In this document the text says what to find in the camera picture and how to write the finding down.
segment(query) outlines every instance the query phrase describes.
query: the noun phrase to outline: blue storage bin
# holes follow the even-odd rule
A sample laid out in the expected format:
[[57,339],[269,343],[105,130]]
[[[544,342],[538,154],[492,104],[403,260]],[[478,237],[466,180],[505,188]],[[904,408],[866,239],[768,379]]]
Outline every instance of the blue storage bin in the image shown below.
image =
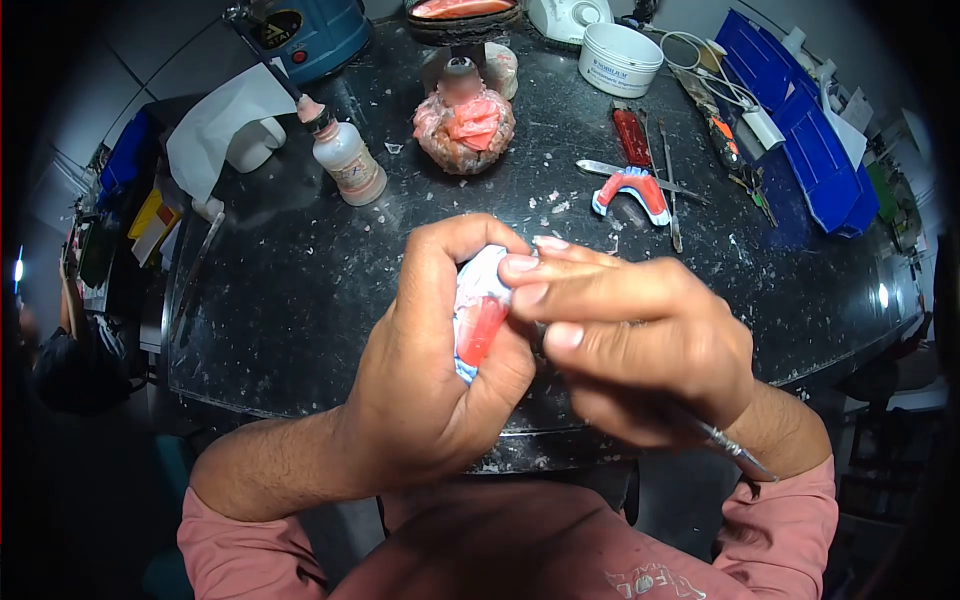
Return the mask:
[[[827,233],[861,235],[879,210],[867,171],[854,168],[820,108],[820,90],[773,34],[730,10],[716,40],[724,67],[754,93],[786,141],[783,150],[810,214]],[[790,85],[793,90],[789,96]]]
[[797,88],[771,115],[783,149],[804,190],[810,213],[827,233],[844,225],[863,185],[836,132],[805,88]]
[[105,200],[115,188],[135,180],[140,169],[156,167],[158,135],[159,126],[142,108],[120,133],[104,172],[100,174],[103,189],[97,198],[97,208],[111,210]]
[[844,224],[834,232],[844,237],[863,235],[880,210],[880,198],[876,195],[870,176],[867,175],[867,168],[862,164],[856,170],[856,178],[860,182],[863,193],[853,203],[853,208],[847,213]]
[[730,9],[717,43],[727,50],[727,66],[768,111],[779,109],[786,101],[790,84],[804,87],[810,95],[819,93],[817,85],[796,59],[770,32]]

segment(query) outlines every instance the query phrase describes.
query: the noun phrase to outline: fingernail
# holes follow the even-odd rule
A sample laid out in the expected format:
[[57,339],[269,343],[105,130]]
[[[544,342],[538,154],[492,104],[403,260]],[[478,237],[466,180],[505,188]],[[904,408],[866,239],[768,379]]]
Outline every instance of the fingernail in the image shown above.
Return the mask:
[[574,323],[554,323],[547,327],[545,345],[556,349],[573,350],[584,340],[584,328]]
[[534,246],[546,248],[548,250],[565,250],[570,244],[564,240],[549,235],[535,235]]
[[523,285],[514,290],[513,305],[514,306],[533,306],[539,302],[543,295],[546,294],[546,283],[533,283],[531,285]]
[[514,273],[530,271],[540,264],[540,260],[535,256],[524,256],[523,254],[507,254],[504,260],[506,261],[507,271],[513,271]]

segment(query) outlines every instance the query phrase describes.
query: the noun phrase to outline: white cable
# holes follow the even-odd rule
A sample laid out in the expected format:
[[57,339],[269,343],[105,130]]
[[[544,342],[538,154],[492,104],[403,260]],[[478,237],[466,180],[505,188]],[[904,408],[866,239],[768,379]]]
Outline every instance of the white cable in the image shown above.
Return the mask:
[[[663,31],[653,27],[649,29],[650,31],[658,31],[658,32]],[[669,37],[675,37],[676,39],[680,39],[682,41],[685,41],[687,44],[689,44],[697,52],[696,61],[694,61],[693,64],[691,65],[686,65],[686,64],[677,64],[676,62],[667,58],[666,52],[663,50],[663,43]],[[700,46],[707,48],[707,50],[713,56],[713,60],[717,63],[717,67],[720,69],[720,74],[723,75],[723,79],[720,79],[714,75],[707,73],[706,69],[697,69],[697,67],[700,65]],[[730,102],[732,104],[735,104],[747,110],[759,109],[760,102],[756,99],[756,96],[753,94],[753,92],[751,92],[749,89],[747,89],[743,85],[735,84],[732,81],[730,81],[730,78],[727,77],[727,72],[723,70],[723,65],[720,63],[720,58],[717,57],[717,54],[716,52],[713,51],[713,48],[711,48],[709,44],[707,44],[705,41],[695,36],[694,34],[691,34],[688,32],[680,32],[680,31],[664,32],[663,37],[660,38],[660,50],[663,52],[663,59],[666,60],[667,64],[670,64],[671,66],[678,69],[682,69],[684,71],[692,71],[693,75],[700,80],[700,82],[704,85],[706,89],[710,90],[720,98],[723,98],[727,102]],[[718,92],[716,89],[710,86],[708,82],[718,82],[724,85],[727,89],[731,91],[733,98],[727,96],[726,94],[722,94]]]

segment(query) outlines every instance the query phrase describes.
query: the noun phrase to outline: black table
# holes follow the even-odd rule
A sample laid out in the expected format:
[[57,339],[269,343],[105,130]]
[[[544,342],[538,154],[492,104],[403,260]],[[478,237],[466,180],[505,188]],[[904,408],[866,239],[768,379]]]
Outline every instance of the black table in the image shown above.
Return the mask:
[[[559,235],[600,251],[618,248],[633,261],[674,255],[669,228],[653,227],[629,198],[617,197],[606,219],[590,210],[604,179],[578,172],[574,161],[623,162],[612,97],[580,77],[574,55],[523,35],[512,46],[519,59],[516,138],[479,176],[444,174],[413,139],[411,117],[423,98],[420,63],[429,49],[396,21],[376,26],[363,57],[306,88],[364,135],[390,177],[380,199],[362,207],[344,203],[311,155],[313,138],[292,115],[279,118],[289,139],[263,166],[243,176],[224,167],[214,195],[226,202],[228,220],[172,343],[166,328],[206,235],[203,219],[185,223],[169,278],[161,370],[180,408],[225,430],[343,403],[367,336],[395,295],[407,234],[445,217],[490,212],[527,239]],[[771,229],[728,181],[705,142],[702,116],[667,69],[633,104],[665,119],[676,179],[713,202],[678,199],[679,258],[753,330],[758,378],[792,384],[899,335],[917,312],[916,292],[902,259],[881,258],[892,249],[881,226],[855,240],[823,234],[785,155],[773,152],[759,163],[780,221]],[[391,155],[385,142],[403,148]],[[662,165],[656,128],[651,145]],[[560,198],[551,204],[554,190]],[[562,202],[569,209],[553,213]],[[878,300],[881,283],[886,306]],[[595,465],[618,460],[622,451],[577,419],[557,375],[541,373],[497,446],[473,470]]]

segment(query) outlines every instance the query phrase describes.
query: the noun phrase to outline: red wax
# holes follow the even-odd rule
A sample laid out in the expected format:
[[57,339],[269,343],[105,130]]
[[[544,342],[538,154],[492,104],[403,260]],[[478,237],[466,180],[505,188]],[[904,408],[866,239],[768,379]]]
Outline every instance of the red wax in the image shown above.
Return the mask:
[[508,308],[500,300],[486,296],[467,309],[460,322],[457,355],[471,367],[479,367],[487,356]]

